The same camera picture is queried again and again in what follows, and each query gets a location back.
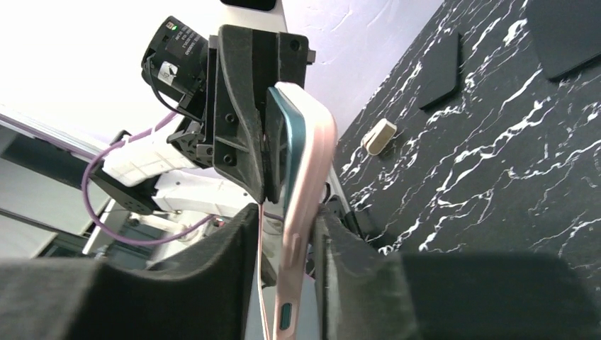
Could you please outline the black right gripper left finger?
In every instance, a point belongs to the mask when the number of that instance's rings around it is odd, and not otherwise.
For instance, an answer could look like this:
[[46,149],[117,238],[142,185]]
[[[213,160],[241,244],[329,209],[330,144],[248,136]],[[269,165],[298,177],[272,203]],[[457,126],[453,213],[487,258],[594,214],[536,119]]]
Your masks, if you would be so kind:
[[146,270],[94,259],[1,262],[2,339],[243,339],[258,239],[250,203]]

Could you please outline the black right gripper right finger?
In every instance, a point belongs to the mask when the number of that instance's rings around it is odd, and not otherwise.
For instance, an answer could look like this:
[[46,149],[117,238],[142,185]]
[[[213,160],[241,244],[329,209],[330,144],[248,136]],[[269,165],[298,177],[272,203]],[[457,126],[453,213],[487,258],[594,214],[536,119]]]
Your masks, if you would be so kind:
[[321,339],[600,338],[600,311],[553,256],[384,256],[326,207],[313,244]]

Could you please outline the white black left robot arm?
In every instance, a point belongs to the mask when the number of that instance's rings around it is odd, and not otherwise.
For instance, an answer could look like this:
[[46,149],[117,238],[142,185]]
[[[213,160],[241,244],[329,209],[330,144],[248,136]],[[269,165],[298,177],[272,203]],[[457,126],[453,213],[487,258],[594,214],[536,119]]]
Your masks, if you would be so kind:
[[166,18],[144,52],[141,75],[160,101],[176,101],[182,122],[162,141],[122,137],[92,166],[91,180],[141,215],[169,209],[159,202],[159,178],[180,169],[215,169],[251,198],[277,203],[290,157],[275,85],[303,85],[314,59],[303,35],[223,25],[204,38]]

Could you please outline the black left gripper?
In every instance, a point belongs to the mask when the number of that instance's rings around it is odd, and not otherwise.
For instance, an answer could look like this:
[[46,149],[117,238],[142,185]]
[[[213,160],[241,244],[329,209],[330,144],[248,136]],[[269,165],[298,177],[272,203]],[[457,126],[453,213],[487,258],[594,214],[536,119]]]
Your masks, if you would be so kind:
[[280,202],[286,177],[287,132],[272,91],[279,81],[304,87],[310,64],[305,36],[277,33],[273,41],[264,113],[265,192],[252,30],[234,25],[219,28],[215,89],[210,83],[215,79],[216,49],[173,16],[159,26],[141,62],[142,78],[155,97],[184,117],[167,142],[196,166],[213,166],[258,203],[264,202],[265,194],[268,201]]

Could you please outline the pink phone case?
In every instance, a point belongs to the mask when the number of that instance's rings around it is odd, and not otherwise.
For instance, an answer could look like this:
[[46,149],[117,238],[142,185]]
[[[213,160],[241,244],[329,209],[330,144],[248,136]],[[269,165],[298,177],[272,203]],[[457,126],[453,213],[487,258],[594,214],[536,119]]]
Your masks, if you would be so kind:
[[281,91],[305,120],[303,150],[292,196],[284,210],[274,318],[268,321],[263,292],[258,288],[264,339],[295,339],[310,231],[325,188],[335,147],[337,126],[331,112],[299,85],[279,81]]

